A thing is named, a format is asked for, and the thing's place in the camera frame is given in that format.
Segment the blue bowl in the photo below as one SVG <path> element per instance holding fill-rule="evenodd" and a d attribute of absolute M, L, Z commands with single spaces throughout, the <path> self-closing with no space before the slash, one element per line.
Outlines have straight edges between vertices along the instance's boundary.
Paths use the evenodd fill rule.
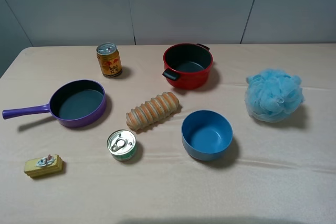
<path fill-rule="evenodd" d="M 232 142 L 230 123 L 222 115 L 210 110 L 198 110 L 183 121 L 182 142 L 188 154 L 202 161 L 222 157 Z"/>

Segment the red pot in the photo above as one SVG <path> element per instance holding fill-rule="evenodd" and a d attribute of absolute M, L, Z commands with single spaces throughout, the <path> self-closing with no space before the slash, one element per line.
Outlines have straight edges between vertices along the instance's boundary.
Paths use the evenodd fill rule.
<path fill-rule="evenodd" d="M 180 89 L 196 89 L 208 79 L 213 63 L 209 48 L 201 44 L 174 45 L 163 55 L 164 72 L 170 85 Z"/>

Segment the pan handle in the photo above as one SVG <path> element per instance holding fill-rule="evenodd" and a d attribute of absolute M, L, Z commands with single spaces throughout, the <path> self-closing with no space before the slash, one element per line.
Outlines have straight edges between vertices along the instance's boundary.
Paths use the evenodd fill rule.
<path fill-rule="evenodd" d="M 50 112 L 49 104 L 42 106 L 35 106 L 22 109 L 13 109 L 13 110 L 3 110 L 2 117 L 3 119 L 15 118 L 22 115 L 32 115 L 32 114 L 41 114 Z"/>
<path fill-rule="evenodd" d="M 202 45 L 202 44 L 199 44 L 199 43 L 197 43 L 196 45 L 199 45 L 199 46 L 201 46 L 201 47 L 203 47 L 203 48 L 205 48 L 206 50 L 210 50 L 210 48 L 209 47 L 207 47 L 207 46 L 204 46 L 204 45 Z"/>
<path fill-rule="evenodd" d="M 172 80 L 172 81 L 177 81 L 180 78 L 180 74 L 174 72 L 173 70 L 167 68 L 163 73 L 163 76 L 165 76 L 166 78 Z"/>

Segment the purple frying pan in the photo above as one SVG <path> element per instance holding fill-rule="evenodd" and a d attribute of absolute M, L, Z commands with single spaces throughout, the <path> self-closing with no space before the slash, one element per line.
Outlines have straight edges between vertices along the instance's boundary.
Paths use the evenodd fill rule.
<path fill-rule="evenodd" d="M 59 88 L 46 105 L 4 110 L 4 119 L 22 115 L 50 112 L 66 127 L 82 127 L 101 117 L 106 109 L 106 95 L 102 85 L 91 80 L 78 80 Z"/>

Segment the bread roll toy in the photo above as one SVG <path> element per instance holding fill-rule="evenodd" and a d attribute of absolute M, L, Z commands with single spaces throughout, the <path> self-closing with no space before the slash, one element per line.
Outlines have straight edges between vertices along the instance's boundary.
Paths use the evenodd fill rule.
<path fill-rule="evenodd" d="M 133 131 L 143 129 L 175 112 L 179 104 L 179 100 L 172 92 L 164 92 L 127 113 L 126 124 Z"/>

